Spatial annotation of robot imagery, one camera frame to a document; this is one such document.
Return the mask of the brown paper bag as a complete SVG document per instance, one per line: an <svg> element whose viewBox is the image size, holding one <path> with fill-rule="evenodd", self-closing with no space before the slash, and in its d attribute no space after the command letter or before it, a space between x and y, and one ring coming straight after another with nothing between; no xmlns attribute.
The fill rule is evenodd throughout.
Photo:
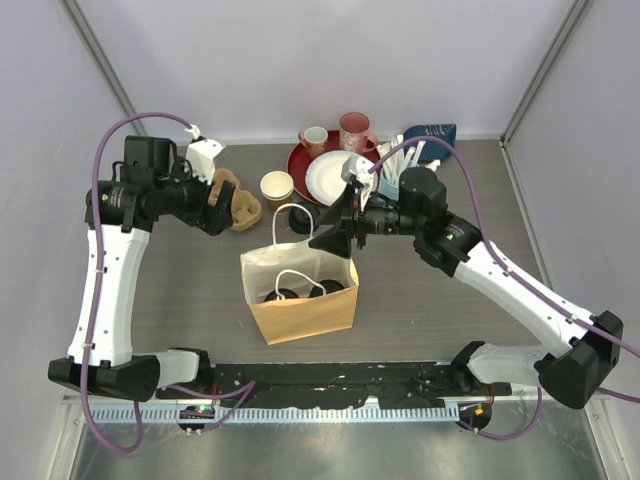
<svg viewBox="0 0 640 480"><path fill-rule="evenodd" d="M352 328L359 293L354 261L310 248L313 232L299 242L280 242L278 216L272 217L270 244L240 256L245 302L264 340L274 345ZM326 279L339 281L344 289L310 298L313 286ZM280 288L299 297L263 302Z"/></svg>

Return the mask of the black lid cup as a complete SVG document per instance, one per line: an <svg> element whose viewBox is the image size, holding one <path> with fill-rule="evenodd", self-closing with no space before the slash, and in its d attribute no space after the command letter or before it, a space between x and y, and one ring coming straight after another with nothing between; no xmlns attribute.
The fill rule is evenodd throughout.
<svg viewBox="0 0 640 480"><path fill-rule="evenodd" d="M344 285L337 280L326 279L314 285L309 293L310 298L321 297L344 289Z"/></svg>
<svg viewBox="0 0 640 480"><path fill-rule="evenodd" d="M280 288L279 290L272 290L269 294L267 294L263 302L266 303L270 301L282 301L295 299L298 297L299 295L295 291L287 288Z"/></svg>

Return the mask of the stack of paper cups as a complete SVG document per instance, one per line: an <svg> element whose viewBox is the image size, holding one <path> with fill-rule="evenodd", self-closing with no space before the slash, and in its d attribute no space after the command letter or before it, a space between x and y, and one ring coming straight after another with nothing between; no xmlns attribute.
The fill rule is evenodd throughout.
<svg viewBox="0 0 640 480"><path fill-rule="evenodd" d="M269 208L275 212L280 206L291 202L294 192L293 178L284 171L271 171L262 177L260 191Z"/></svg>

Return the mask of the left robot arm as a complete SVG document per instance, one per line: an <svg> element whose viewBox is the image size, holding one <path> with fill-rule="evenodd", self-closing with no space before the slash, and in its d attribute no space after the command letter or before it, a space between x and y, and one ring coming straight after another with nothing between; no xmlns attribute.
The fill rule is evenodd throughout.
<svg viewBox="0 0 640 480"><path fill-rule="evenodd" d="M154 393L178 385L190 398L213 390L213 369L206 351L172 348L160 353L132 350L131 316L137 277L153 225L170 215L216 236L233 223L234 185L221 183L216 203L209 202L215 160L222 143L200 137L184 155L167 138L128 136L122 160L112 176L98 183L102 233L88 231L89 259L77 328L65 357L48 366L50 381L72 390L87 384L90 394L145 402Z"/></svg>

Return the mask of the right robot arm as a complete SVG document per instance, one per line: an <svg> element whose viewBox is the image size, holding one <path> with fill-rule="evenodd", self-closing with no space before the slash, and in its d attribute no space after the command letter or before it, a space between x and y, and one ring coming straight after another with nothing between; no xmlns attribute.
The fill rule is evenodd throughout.
<svg viewBox="0 0 640 480"><path fill-rule="evenodd" d="M494 383L540 387L562 405L583 408L617 365L622 321L565 300L513 264L481 231L449 211L446 187L427 169L400 176L399 199L364 202L364 175L350 173L341 196L320 217L326 231L310 247L348 259L369 235L407 235L422 261L485 295L537 339L529 347L474 341L452 360L451 380L465 395Z"/></svg>

